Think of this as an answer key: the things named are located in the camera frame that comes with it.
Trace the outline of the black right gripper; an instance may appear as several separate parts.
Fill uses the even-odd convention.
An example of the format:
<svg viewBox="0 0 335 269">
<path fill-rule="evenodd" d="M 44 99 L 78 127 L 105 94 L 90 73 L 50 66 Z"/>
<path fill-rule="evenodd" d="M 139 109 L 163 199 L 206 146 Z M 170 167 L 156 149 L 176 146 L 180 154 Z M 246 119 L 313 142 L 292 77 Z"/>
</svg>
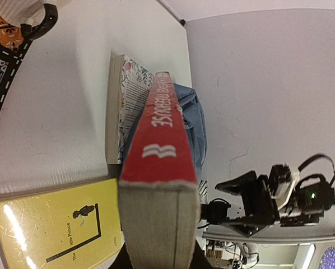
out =
<svg viewBox="0 0 335 269">
<path fill-rule="evenodd" d="M 218 183 L 215 189 L 240 196 L 244 216 L 226 215 L 218 225 L 249 238 L 273 225 L 285 227 L 313 226 L 324 212 L 335 205 L 335 189 L 320 173 L 309 175 L 297 183 L 288 204 L 281 210 L 271 199 L 268 189 L 269 175 L 249 171 L 235 179 Z"/>
</svg>

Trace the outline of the red floral book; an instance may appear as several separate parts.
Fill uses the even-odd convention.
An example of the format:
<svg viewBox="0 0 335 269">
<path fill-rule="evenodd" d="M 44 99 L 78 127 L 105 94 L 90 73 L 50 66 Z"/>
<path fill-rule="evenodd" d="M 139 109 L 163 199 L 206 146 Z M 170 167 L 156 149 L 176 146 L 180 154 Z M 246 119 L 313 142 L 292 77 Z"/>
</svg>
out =
<svg viewBox="0 0 335 269">
<path fill-rule="evenodd" d="M 188 268 L 200 200 L 182 109 L 168 72 L 155 75 L 118 181 L 134 268 Z"/>
</svg>

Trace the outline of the blue grey backpack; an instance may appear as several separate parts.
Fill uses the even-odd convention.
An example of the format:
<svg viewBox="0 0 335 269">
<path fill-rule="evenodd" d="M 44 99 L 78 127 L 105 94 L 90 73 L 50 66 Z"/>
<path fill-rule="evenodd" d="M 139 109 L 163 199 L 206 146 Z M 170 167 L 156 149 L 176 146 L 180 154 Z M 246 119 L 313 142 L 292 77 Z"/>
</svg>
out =
<svg viewBox="0 0 335 269">
<path fill-rule="evenodd" d="M 183 110 L 183 121 L 197 181 L 202 179 L 203 164 L 207 153 L 207 132 L 204 111 L 195 89 L 174 84 L 176 96 Z"/>
</svg>

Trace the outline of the yellow book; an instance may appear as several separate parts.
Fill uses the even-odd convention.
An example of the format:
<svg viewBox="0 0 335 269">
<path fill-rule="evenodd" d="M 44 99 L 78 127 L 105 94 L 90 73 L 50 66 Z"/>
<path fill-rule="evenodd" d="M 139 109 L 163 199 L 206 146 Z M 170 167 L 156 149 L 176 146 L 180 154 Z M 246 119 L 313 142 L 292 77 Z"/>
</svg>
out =
<svg viewBox="0 0 335 269">
<path fill-rule="evenodd" d="M 116 179 L 0 198 L 5 268 L 95 268 L 122 247 Z"/>
</svg>

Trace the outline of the white floral notebook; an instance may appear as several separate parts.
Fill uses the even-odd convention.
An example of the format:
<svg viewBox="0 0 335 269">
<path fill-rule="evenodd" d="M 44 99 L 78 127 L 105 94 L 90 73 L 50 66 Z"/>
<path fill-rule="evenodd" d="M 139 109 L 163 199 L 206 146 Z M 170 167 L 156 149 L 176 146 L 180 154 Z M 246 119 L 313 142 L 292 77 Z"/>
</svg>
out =
<svg viewBox="0 0 335 269">
<path fill-rule="evenodd" d="M 105 156 L 120 164 L 129 133 L 144 108 L 154 74 L 127 55 L 111 59 L 106 101 Z"/>
</svg>

